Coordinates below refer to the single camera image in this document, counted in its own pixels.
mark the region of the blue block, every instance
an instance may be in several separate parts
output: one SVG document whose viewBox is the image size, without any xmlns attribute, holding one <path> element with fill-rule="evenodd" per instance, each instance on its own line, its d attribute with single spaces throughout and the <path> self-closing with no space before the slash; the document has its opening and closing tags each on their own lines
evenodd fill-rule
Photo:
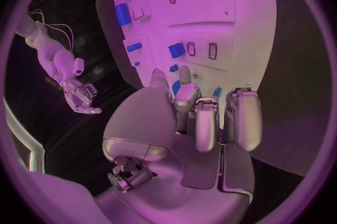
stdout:
<svg viewBox="0 0 337 224">
<path fill-rule="evenodd" d="M 178 93 L 180 87 L 181 87 L 181 85 L 180 85 L 180 81 L 179 80 L 173 83 L 173 85 L 172 85 L 172 91 L 173 91 L 174 96 Z"/>
<path fill-rule="evenodd" d="M 126 3 L 115 6 L 115 11 L 120 26 L 131 24 L 131 17 Z"/>
<path fill-rule="evenodd" d="M 170 72 L 175 72 L 179 69 L 179 66 L 177 64 L 174 64 L 173 66 L 170 67 Z"/>
<path fill-rule="evenodd" d="M 213 96 L 216 96 L 216 97 L 220 97 L 221 96 L 221 88 L 217 88 L 215 91 L 214 91 L 214 93 L 213 93 Z"/>
<path fill-rule="evenodd" d="M 135 51 L 137 49 L 141 49 L 141 47 L 142 47 L 141 43 L 135 43 L 135 44 L 127 46 L 126 49 L 127 49 L 128 52 L 132 52 L 132 51 Z"/>
<path fill-rule="evenodd" d="M 168 48 L 171 52 L 172 58 L 180 57 L 186 52 L 183 43 L 176 43 Z"/>
</svg>

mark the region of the floor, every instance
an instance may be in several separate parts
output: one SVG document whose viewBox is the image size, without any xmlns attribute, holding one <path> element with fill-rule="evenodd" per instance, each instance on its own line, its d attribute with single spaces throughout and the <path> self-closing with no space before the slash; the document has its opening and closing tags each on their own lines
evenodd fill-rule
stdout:
<svg viewBox="0 0 337 224">
<path fill-rule="evenodd" d="M 253 158 L 256 191 L 242 223 L 255 223 L 297 187 L 302 177 L 295 173 L 306 173 L 311 161 L 307 161 L 307 152 L 319 147 L 329 112 L 329 66 L 320 33 L 303 0 L 277 0 L 277 7 L 274 49 L 259 89 L 266 142 L 252 154 L 259 159 Z M 36 52 L 21 37 L 14 39 L 11 49 L 6 99 L 21 123 L 43 144 L 46 173 L 78 182 L 96 196 L 110 186 L 107 172 L 111 164 L 101 149 L 103 130 L 114 110 L 135 89 L 123 81 L 95 7 L 88 0 L 35 0 L 31 9 L 35 8 L 43 11 L 47 23 L 67 23 L 73 29 L 74 54 L 85 59 L 81 80 L 94 83 L 99 96 L 93 106 L 103 113 L 85 117 L 73 113 L 62 90 L 40 68 Z M 67 47 L 62 33 L 49 31 L 49 36 Z M 308 136 L 313 138 L 303 147 L 282 151 L 282 146 Z M 281 163 L 277 154 L 294 161 Z M 287 166 L 293 173 L 267 163 Z"/>
</svg>

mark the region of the blue object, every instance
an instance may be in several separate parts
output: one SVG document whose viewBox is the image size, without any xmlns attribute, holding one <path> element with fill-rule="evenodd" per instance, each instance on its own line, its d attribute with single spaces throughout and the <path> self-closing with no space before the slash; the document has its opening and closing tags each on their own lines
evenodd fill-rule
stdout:
<svg viewBox="0 0 337 224">
<path fill-rule="evenodd" d="M 170 67 L 170 72 L 175 72 L 179 69 L 179 66 L 177 64 L 174 64 L 173 66 Z"/>
<path fill-rule="evenodd" d="M 128 52 L 132 52 L 132 51 L 135 51 L 137 49 L 141 49 L 141 47 L 142 47 L 141 43 L 135 43 L 135 44 L 129 45 L 128 47 L 126 47 L 126 49 L 127 49 Z"/>
<path fill-rule="evenodd" d="M 180 85 L 180 81 L 179 80 L 173 83 L 173 85 L 172 85 L 172 91 L 173 91 L 174 96 L 178 93 L 180 87 L 181 87 L 181 85 Z"/>
<path fill-rule="evenodd" d="M 126 3 L 115 6 L 115 11 L 120 26 L 131 24 L 131 17 Z"/>
<path fill-rule="evenodd" d="M 183 43 L 176 43 L 168 48 L 171 52 L 172 58 L 180 57 L 186 52 Z"/>
<path fill-rule="evenodd" d="M 216 96 L 216 97 L 220 97 L 221 96 L 221 88 L 217 88 L 215 91 L 214 91 L 214 93 L 213 93 L 213 96 Z"/>
</svg>

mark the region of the dark background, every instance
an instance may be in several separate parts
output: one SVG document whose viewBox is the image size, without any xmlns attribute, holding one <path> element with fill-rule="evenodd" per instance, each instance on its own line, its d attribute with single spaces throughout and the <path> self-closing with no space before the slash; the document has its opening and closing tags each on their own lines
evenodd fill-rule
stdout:
<svg viewBox="0 0 337 224">
<path fill-rule="evenodd" d="M 34 60 L 36 52 L 25 45 L 20 37 L 16 37 L 13 41 L 8 61 L 10 76 L 6 80 L 7 101 L 25 127 L 44 145 L 46 173 L 83 184 L 93 195 L 97 195 L 109 187 L 106 173 L 111 168 L 111 164 L 105 159 L 101 150 L 103 130 L 114 110 L 128 95 L 135 92 L 135 89 L 123 81 L 114 64 L 92 3 L 88 0 L 35 0 L 31 7 L 41 8 L 47 23 L 64 22 L 73 29 L 74 35 L 77 36 L 75 56 L 85 59 L 86 62 L 85 74 L 81 79 L 84 83 L 88 81 L 94 83 L 99 96 L 93 106 L 102 108 L 104 113 L 99 115 L 99 122 L 97 122 L 96 115 L 83 117 L 66 107 L 67 104 L 58 85 L 45 75 L 38 61 Z M 68 11 L 55 14 L 54 10 Z M 49 35 L 67 44 L 63 35 L 54 31 L 49 31 Z M 37 87 L 43 88 L 38 94 Z M 45 101 L 45 105 L 39 107 L 36 113 L 26 112 L 32 111 L 36 103 L 40 104 L 41 99 Z M 268 214 L 296 188 L 302 179 L 300 176 L 284 172 L 255 159 L 253 164 L 256 173 L 256 192 L 243 223 L 254 223 Z M 2 217 L 11 217 L 12 222 L 19 220 L 22 215 L 34 219 L 16 196 L 3 171 L 0 179 L 1 199 L 2 204 L 5 205 Z M 333 221 L 335 220 L 333 209 L 335 182 L 336 171 L 314 204 L 298 220 L 299 223 L 307 223 L 309 220 L 318 218 L 323 223 L 335 222 Z"/>
</svg>

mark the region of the robotic arm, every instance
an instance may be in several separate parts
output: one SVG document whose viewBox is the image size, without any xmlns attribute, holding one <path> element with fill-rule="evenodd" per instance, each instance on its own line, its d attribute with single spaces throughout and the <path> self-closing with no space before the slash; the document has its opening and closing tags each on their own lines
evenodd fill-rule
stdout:
<svg viewBox="0 0 337 224">
<path fill-rule="evenodd" d="M 38 60 L 46 73 L 63 88 L 66 102 L 78 113 L 101 113 L 90 107 L 97 90 L 92 84 L 82 84 L 76 77 L 84 70 L 84 60 L 76 58 L 58 41 L 48 36 L 44 24 L 34 20 L 25 12 L 16 34 L 25 38 L 26 44 L 38 52 Z"/>
</svg>

